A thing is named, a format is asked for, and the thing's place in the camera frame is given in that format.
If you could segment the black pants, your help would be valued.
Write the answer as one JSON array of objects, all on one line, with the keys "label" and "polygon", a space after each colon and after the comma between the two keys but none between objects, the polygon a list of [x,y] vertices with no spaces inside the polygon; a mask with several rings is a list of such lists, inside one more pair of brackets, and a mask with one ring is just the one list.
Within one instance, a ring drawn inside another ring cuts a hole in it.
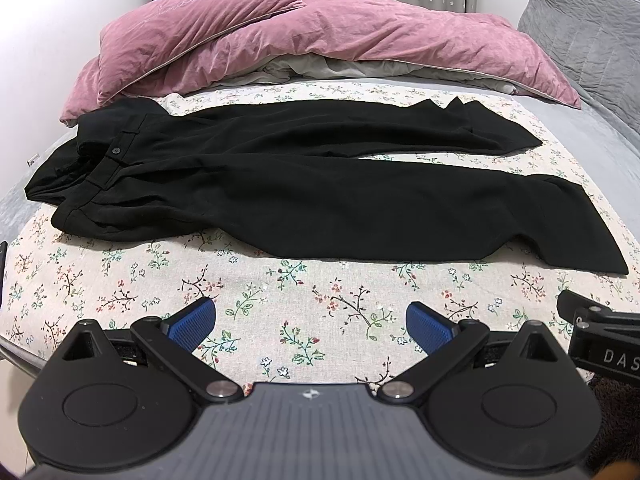
[{"label": "black pants", "polygon": [[479,102],[313,100],[172,116],[150,99],[82,115],[25,188],[70,235],[144,242],[218,228],[292,259],[478,260],[516,240],[549,266],[626,274],[578,184],[407,162],[539,144]]}]

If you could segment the floral white cloth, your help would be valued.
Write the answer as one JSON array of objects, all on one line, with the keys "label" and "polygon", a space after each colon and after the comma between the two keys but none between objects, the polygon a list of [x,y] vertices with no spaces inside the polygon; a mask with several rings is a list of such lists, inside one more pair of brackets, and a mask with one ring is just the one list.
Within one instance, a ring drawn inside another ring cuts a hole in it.
[{"label": "floral white cloth", "polygon": [[[345,99],[347,90],[262,90],[242,103]],[[446,105],[444,92],[384,90],[374,99],[397,106],[423,100]],[[212,231],[174,240],[117,245],[70,237],[39,204],[17,237],[7,242],[3,271],[1,347],[23,370],[36,372],[83,318],[124,328],[147,314],[168,316],[198,298],[216,304],[217,321],[196,355],[242,385],[254,382],[364,382],[377,386],[421,357],[410,338],[405,310],[419,300],[452,320],[478,318],[496,330],[545,322],[570,340],[570,324],[555,311],[565,289],[600,304],[639,307],[639,242],[596,182],[553,133],[520,104],[473,98],[518,122],[541,142],[510,157],[431,154],[431,164],[553,174],[580,184],[615,236],[629,272],[622,278],[552,269],[527,248],[510,244],[471,262],[362,263],[269,258]]]}]

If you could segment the pink velvet duvet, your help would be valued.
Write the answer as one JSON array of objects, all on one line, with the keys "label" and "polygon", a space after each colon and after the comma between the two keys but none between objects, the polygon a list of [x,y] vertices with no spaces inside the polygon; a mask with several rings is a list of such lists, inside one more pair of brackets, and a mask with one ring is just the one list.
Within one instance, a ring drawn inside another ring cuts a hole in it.
[{"label": "pink velvet duvet", "polygon": [[71,125],[123,96],[189,94],[310,54],[479,76],[580,104],[547,53],[492,14],[397,0],[153,0],[101,30],[99,54],[79,73],[60,119]]}]

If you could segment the grey quilted pillow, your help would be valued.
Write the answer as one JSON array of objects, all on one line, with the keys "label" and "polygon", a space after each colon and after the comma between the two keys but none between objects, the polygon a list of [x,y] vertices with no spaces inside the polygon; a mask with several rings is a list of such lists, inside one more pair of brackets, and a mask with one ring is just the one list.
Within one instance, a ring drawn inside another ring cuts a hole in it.
[{"label": "grey quilted pillow", "polygon": [[584,100],[639,129],[639,0],[528,0],[518,29]]}]

